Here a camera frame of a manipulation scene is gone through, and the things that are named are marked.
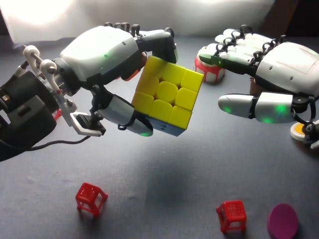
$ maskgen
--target gray table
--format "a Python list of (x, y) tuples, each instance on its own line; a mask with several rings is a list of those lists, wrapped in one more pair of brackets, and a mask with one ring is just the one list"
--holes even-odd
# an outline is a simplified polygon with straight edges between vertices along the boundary
[[(318, 39), (295, 39), (316, 48)], [(70, 42), (38, 43), (54, 58)], [(177, 38), (178, 64), (193, 69), (198, 50), (212, 39)], [(0, 72), (5, 82), (23, 62), (20, 50), (1, 40)], [(291, 204), (301, 223), (300, 238), (319, 237), (319, 158), (290, 137), (291, 124), (263, 124), (218, 108), (227, 93), (248, 93), (249, 77), (226, 72), (218, 86), (203, 84), (188, 130), (179, 137), (152, 137), (117, 130), (80, 145), (55, 145), (0, 163), (1, 239), (223, 239), (216, 207), (243, 200), (246, 235), (268, 239), (266, 221), (278, 203)], [(107, 86), (131, 100), (135, 77)], [(72, 98), (88, 112), (91, 94)], [(43, 142), (78, 140), (63, 119)], [(83, 182), (109, 194), (100, 218), (80, 215), (75, 194)]]

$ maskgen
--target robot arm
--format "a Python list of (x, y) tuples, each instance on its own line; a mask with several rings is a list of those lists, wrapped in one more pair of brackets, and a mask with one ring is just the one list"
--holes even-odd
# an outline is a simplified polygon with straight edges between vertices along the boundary
[[(173, 37), (170, 28), (140, 31), (139, 25), (130, 29), (128, 23), (106, 23), (81, 34), (53, 60), (41, 59), (35, 46), (26, 46), (27, 61), (0, 88), (0, 106), (10, 120), (0, 117), (0, 161), (28, 151), (51, 133), (57, 109), (80, 135), (103, 135), (106, 130), (100, 120), (107, 119), (120, 130), (151, 136), (153, 127), (145, 116), (104, 85), (118, 78), (130, 80), (144, 67), (146, 51), (176, 63)], [(33, 72), (26, 70), (28, 65)], [(89, 115), (78, 112), (76, 104), (65, 98), (80, 88), (93, 95)]]
[[(232, 115), (265, 123), (298, 121), (304, 124), (306, 145), (318, 141), (313, 123), (315, 101), (319, 98), (319, 54), (311, 49), (255, 34), (243, 25), (227, 29), (215, 38), (217, 43), (203, 47), (199, 59), (237, 74), (248, 74), (265, 92), (257, 95), (229, 94), (220, 97), (219, 107)], [(311, 108), (310, 120), (298, 114)]]

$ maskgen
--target purple round object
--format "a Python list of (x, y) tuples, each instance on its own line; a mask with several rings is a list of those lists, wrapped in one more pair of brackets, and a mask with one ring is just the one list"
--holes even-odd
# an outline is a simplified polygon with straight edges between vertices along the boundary
[(272, 239), (292, 239), (298, 230), (298, 217), (288, 204), (278, 204), (271, 211), (267, 229)]

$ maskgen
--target wire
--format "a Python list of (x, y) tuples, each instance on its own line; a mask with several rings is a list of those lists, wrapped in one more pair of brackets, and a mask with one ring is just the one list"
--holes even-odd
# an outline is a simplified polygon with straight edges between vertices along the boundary
[(0, 139), (0, 143), (3, 144), (4, 146), (7, 146), (9, 148), (12, 148), (12, 149), (15, 149), (15, 150), (19, 150), (19, 151), (36, 151), (36, 150), (43, 149), (43, 148), (46, 148), (46, 147), (48, 147), (50, 145), (58, 144), (58, 143), (79, 144), (79, 143), (82, 143), (82, 142), (86, 141), (88, 138), (90, 138), (90, 136), (86, 136), (86, 137), (84, 137), (83, 139), (81, 139), (79, 141), (56, 140), (56, 141), (51, 141), (51, 142), (45, 143), (43, 145), (39, 145), (39, 146), (31, 147), (31, 148), (14, 147), (13, 145), (4, 142), (2, 139)]

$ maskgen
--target rubik's cube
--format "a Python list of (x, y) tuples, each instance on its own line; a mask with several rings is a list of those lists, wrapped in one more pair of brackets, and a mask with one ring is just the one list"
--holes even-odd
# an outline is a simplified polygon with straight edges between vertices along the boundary
[(203, 75), (150, 56), (132, 100), (154, 129), (179, 136), (190, 121)]

